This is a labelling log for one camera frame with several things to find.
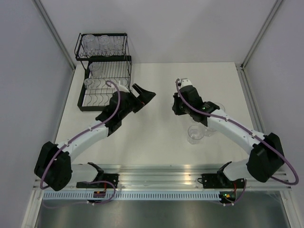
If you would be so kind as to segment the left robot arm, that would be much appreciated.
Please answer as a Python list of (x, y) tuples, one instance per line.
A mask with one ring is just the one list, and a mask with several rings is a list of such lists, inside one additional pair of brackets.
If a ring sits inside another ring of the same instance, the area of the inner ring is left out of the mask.
[(73, 177), (72, 161), (98, 141), (112, 135), (121, 127), (123, 119), (129, 113), (137, 113), (156, 96), (155, 92), (145, 90), (137, 84), (132, 85), (137, 96), (125, 86), (111, 80), (105, 84), (115, 88), (115, 92), (91, 125), (61, 143), (43, 144), (34, 168), (42, 190), (62, 190)]

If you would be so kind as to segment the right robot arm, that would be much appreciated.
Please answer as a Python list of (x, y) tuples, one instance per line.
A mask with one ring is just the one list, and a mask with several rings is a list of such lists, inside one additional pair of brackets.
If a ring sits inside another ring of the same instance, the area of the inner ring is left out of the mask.
[(284, 164), (284, 152), (276, 134), (265, 135), (241, 125), (215, 103), (204, 102), (189, 80), (178, 83), (177, 88), (172, 107), (175, 115), (188, 114), (194, 121), (222, 133), (249, 155), (242, 161), (229, 161), (217, 171), (219, 186), (227, 188), (248, 177), (265, 183)]

